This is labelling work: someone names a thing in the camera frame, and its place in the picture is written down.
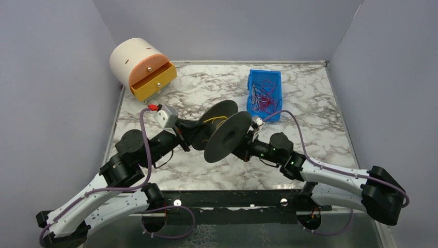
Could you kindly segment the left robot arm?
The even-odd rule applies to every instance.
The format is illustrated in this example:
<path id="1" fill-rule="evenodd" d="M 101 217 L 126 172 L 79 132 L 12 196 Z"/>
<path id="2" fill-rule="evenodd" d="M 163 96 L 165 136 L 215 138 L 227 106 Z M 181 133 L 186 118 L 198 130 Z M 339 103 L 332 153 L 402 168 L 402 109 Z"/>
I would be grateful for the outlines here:
<path id="1" fill-rule="evenodd" d="M 78 247 L 92 232 L 120 218 L 167 209 L 162 191 L 150 182 L 152 169 L 177 146 L 185 151 L 193 148 L 207 122 L 161 115 L 156 121 L 164 129 L 148 138 L 140 117 L 140 129 L 123 135 L 116 144 L 117 153 L 84 189 L 63 206 L 37 214 L 42 247 Z"/>

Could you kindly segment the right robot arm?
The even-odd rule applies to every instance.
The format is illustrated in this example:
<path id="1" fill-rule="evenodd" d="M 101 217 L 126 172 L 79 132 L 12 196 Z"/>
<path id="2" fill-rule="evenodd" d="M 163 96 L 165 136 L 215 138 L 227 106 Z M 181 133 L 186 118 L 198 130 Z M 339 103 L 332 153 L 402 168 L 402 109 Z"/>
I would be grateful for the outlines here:
<path id="1" fill-rule="evenodd" d="M 273 134 L 268 143 L 247 134 L 232 153 L 245 162 L 258 157 L 274 163 L 288 179 L 304 182 L 304 196 L 317 206 L 356 209 L 389 226 L 398 223 L 406 201 L 406 191 L 384 168 L 347 169 L 313 160 L 295 152 L 283 133 Z"/>

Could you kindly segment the dark grey cable spool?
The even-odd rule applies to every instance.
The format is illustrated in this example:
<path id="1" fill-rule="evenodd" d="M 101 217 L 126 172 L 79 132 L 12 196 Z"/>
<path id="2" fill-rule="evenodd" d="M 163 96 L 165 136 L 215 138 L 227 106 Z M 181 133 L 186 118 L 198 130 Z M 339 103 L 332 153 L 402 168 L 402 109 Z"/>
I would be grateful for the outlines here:
<path id="1" fill-rule="evenodd" d="M 252 117 L 238 111 L 232 100 L 224 100 L 209 108 L 199 119 L 206 126 L 194 135 L 192 147 L 204 152 L 208 163 L 217 162 L 231 154 L 247 134 Z"/>

